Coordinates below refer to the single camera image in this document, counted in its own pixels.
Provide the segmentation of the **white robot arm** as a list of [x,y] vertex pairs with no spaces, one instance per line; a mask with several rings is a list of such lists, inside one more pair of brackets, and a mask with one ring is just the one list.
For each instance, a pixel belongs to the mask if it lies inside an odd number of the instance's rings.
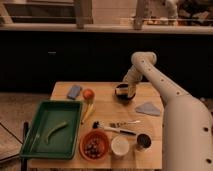
[[159,71],[154,52],[135,52],[124,76],[128,95],[145,76],[164,103],[162,171],[213,171],[213,116],[203,102]]

